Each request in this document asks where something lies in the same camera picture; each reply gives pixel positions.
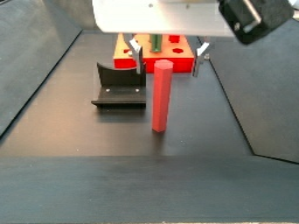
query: black bracket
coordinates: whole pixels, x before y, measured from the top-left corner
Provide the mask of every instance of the black bracket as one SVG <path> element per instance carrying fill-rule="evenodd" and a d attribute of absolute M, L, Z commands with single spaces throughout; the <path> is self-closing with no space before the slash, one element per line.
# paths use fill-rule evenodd
<path fill-rule="evenodd" d="M 142 73 L 138 73 L 137 67 L 114 69 L 98 63 L 98 74 L 102 87 L 93 104 L 98 107 L 146 107 L 146 64 Z"/>

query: dark gray table surface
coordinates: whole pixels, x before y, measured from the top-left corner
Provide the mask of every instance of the dark gray table surface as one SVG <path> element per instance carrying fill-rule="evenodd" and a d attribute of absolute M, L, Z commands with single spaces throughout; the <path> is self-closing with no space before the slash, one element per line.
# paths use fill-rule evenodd
<path fill-rule="evenodd" d="M 253 156 L 210 62 L 198 79 L 173 77 L 163 135 L 151 74 L 146 110 L 90 103 L 114 44 L 115 35 L 79 36 L 6 132 L 0 222 L 298 222 L 299 167 Z"/>

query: red wooden block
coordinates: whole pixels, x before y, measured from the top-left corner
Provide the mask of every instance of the red wooden block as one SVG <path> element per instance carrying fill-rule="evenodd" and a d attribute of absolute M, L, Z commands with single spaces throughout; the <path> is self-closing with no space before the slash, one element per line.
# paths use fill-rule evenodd
<path fill-rule="evenodd" d="M 192 73 L 194 55 L 193 50 L 185 36 L 180 36 L 181 43 L 173 43 L 169 39 L 170 35 L 163 35 L 163 51 L 151 52 L 151 43 L 149 34 L 137 34 L 135 40 L 143 46 L 146 71 L 149 74 L 155 72 L 155 62 L 158 60 L 170 60 L 173 62 L 174 73 Z M 129 47 L 123 34 L 118 35 L 117 50 L 114 55 L 115 68 L 131 68 L 137 66 L 137 62 L 129 55 Z"/>
<path fill-rule="evenodd" d="M 174 63 L 162 59 L 154 64 L 154 117 L 153 129 L 166 131 L 173 88 Z"/>
<path fill-rule="evenodd" d="M 172 43 L 180 43 L 181 42 L 181 35 L 170 35 L 169 40 Z"/>

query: gray wall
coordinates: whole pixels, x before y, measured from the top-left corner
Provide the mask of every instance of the gray wall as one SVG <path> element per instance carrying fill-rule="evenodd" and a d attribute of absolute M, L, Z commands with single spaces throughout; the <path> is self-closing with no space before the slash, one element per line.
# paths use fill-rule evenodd
<path fill-rule="evenodd" d="M 290 20 L 250 46 L 218 38 L 210 56 L 254 152 L 299 163 L 298 37 Z"/>
<path fill-rule="evenodd" d="M 99 30 L 91 0 L 53 0 L 77 21 L 83 30 Z"/>
<path fill-rule="evenodd" d="M 81 30 L 53 0 L 0 5 L 0 136 Z"/>

